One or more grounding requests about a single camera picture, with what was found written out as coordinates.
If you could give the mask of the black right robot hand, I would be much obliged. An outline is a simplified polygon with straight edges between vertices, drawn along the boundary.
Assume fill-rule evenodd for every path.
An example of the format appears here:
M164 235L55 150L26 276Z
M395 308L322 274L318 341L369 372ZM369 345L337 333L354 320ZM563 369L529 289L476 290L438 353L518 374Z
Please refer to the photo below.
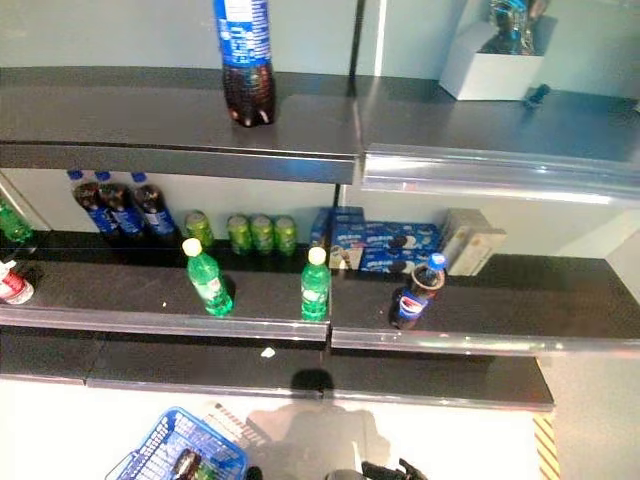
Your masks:
M399 469L389 468L373 464L368 461L361 462L362 474L372 480L427 480L428 477L418 468L406 460L399 459Z

